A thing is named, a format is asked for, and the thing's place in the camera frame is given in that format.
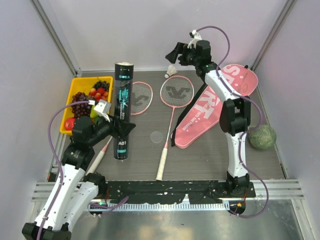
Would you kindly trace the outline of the white shuttlecock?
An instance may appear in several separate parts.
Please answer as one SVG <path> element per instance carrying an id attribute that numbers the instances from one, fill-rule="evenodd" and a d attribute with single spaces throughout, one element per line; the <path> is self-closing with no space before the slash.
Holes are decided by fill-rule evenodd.
<path id="1" fill-rule="evenodd" d="M 164 77 L 165 77 L 166 79 L 168 79 L 168 78 L 170 78 L 171 76 L 176 75 L 177 72 L 178 72 L 177 69 L 171 64 L 171 65 L 168 66 L 168 69 L 167 69 Z"/>
<path id="2" fill-rule="evenodd" d="M 125 61 L 122 61 L 122 62 L 116 62 L 115 64 L 116 64 L 116 65 L 119 65 L 119 66 L 134 66 L 134 64 L 133 64 L 133 63 L 125 62 Z"/>

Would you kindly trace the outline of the clear tube lid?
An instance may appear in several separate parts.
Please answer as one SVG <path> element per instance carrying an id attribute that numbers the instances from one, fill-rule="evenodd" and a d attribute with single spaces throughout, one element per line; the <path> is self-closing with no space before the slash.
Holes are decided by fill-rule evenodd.
<path id="1" fill-rule="evenodd" d="M 150 135 L 150 140 L 156 144 L 160 143 L 163 140 L 163 134 L 159 131 L 154 131 Z"/>

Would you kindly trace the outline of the black shuttlecock tube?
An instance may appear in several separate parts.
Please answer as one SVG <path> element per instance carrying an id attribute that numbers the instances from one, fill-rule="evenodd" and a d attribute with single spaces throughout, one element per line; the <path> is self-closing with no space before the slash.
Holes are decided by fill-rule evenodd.
<path id="1" fill-rule="evenodd" d="M 121 120 L 129 122 L 131 117 L 131 96 L 133 88 L 134 66 L 114 65 L 115 110 Z M 129 137 L 115 139 L 113 156 L 116 160 L 125 160 L 129 155 Z"/>

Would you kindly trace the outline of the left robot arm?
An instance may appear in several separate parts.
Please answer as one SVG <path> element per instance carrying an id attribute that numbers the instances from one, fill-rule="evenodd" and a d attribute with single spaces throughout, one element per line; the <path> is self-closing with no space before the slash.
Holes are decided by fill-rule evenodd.
<path id="1" fill-rule="evenodd" d="M 82 116 L 74 122 L 71 142 L 58 161 L 59 173 L 49 198 L 34 222 L 25 223 L 22 235 L 27 240 L 69 240 L 74 225 L 94 199 L 107 193 L 106 178 L 87 173 L 94 158 L 94 145 L 111 136 L 126 137 L 135 124 L 111 116 L 97 124 Z"/>

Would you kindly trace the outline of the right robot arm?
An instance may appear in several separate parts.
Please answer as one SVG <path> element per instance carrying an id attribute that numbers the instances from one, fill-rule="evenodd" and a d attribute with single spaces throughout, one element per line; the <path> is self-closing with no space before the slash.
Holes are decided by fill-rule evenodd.
<path id="1" fill-rule="evenodd" d="M 178 42 L 165 58 L 172 64 L 179 62 L 181 66 L 194 66 L 197 76 L 203 81 L 201 90 L 210 87 L 222 103 L 219 125 L 227 138 L 229 159 L 226 191 L 230 196 L 238 197 L 250 184 L 245 137 L 251 123 L 251 99 L 232 89 L 220 66 L 212 61 L 211 46 L 207 40 L 191 45 Z"/>

